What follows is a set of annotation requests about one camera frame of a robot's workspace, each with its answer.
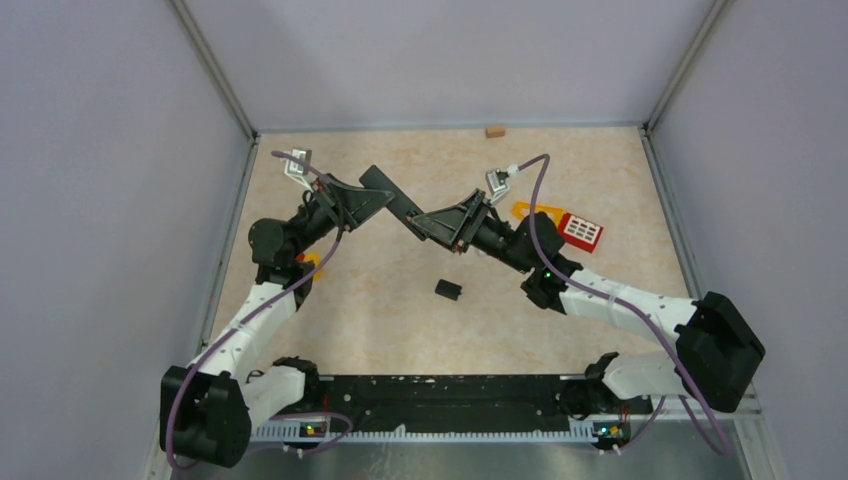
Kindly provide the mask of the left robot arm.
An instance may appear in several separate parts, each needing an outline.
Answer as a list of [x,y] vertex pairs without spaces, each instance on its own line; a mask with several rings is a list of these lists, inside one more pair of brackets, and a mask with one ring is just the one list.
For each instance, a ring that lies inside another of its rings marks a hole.
[[308,413],[320,386],[304,370],[272,366],[250,377],[271,337],[300,309],[313,277],[331,259],[300,260],[328,234],[338,249],[351,232],[395,198],[384,189],[357,187],[331,175],[318,178],[288,220],[261,218],[248,232],[254,285],[225,329],[187,366],[172,366],[160,387],[160,447],[175,470],[199,463],[236,465],[255,429],[290,406]]

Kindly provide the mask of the black remote control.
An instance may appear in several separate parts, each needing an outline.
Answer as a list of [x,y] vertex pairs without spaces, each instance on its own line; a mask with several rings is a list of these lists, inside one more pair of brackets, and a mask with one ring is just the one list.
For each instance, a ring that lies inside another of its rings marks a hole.
[[423,210],[378,166],[371,165],[360,177],[360,184],[368,189],[383,190],[393,194],[386,209],[419,241],[426,241],[427,236],[412,223],[412,219],[423,213]]

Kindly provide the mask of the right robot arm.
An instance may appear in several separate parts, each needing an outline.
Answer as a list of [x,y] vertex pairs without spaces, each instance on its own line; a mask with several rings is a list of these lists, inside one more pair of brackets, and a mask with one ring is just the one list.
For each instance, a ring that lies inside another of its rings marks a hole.
[[544,212],[512,228],[476,190],[450,207],[407,208],[401,217],[418,236],[454,253],[475,248],[525,274],[521,288],[543,310],[599,320],[659,344],[649,354],[608,353],[587,368],[593,379],[586,397],[600,412],[634,397],[670,395],[733,413],[764,359],[763,344],[728,297],[674,298],[603,277],[561,254],[565,241]]

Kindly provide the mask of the black battery cover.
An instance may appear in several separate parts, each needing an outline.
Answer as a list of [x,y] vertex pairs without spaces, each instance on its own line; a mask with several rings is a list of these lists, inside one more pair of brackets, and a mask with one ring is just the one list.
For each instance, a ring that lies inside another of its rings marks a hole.
[[434,293],[438,296],[457,301],[462,294],[462,289],[463,287],[459,284],[440,279],[436,284]]

